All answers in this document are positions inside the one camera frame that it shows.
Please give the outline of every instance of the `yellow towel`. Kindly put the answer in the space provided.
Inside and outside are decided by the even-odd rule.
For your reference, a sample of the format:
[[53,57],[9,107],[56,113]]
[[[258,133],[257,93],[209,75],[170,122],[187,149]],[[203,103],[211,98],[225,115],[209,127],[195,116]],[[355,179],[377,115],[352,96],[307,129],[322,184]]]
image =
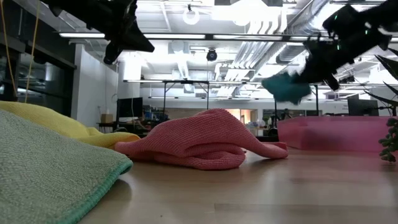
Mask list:
[[140,139],[137,135],[131,133],[103,134],[96,128],[87,128],[80,122],[43,106],[0,101],[0,109],[54,130],[63,136],[74,138],[93,146],[112,149],[117,142],[130,142]]

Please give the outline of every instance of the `security camera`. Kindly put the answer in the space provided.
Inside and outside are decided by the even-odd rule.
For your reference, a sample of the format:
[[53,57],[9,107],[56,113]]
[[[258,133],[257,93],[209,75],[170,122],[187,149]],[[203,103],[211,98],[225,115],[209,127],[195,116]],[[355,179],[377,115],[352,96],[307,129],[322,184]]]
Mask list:
[[217,60],[217,53],[215,49],[209,49],[209,52],[207,53],[207,61],[209,62],[214,62],[215,60]]

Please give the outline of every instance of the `computer monitor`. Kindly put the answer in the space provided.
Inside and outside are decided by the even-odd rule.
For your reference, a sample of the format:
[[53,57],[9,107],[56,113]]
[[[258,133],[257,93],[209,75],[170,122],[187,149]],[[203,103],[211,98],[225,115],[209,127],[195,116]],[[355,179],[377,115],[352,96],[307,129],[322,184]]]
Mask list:
[[379,116],[377,100],[348,99],[350,116]]
[[142,117],[142,97],[118,100],[118,113],[120,118]]

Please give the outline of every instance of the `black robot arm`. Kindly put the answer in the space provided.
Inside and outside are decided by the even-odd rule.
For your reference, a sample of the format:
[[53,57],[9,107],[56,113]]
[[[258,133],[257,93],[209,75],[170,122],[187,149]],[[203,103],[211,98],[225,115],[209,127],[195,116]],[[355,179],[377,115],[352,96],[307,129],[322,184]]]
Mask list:
[[153,52],[154,46],[139,30],[137,0],[41,0],[58,17],[65,10],[105,34],[111,42],[106,47],[104,63],[112,64],[123,50]]
[[375,46],[387,50],[391,35],[379,29],[394,30],[398,22],[398,1],[387,0],[379,6],[358,12],[349,4],[332,14],[323,23],[329,33],[329,41],[308,40],[304,46],[310,55],[295,83],[327,83],[331,89],[339,88],[334,78],[337,69]]

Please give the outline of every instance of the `pink towel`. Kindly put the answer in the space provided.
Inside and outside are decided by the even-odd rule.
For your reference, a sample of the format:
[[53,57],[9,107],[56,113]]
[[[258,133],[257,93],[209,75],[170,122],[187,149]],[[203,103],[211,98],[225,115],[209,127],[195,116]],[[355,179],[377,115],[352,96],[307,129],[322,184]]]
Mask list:
[[115,146],[116,151],[133,160],[157,161],[201,170],[239,167],[245,159],[242,148],[273,159],[288,155],[284,143],[261,143],[238,119],[222,109],[161,123],[146,138],[118,142]]

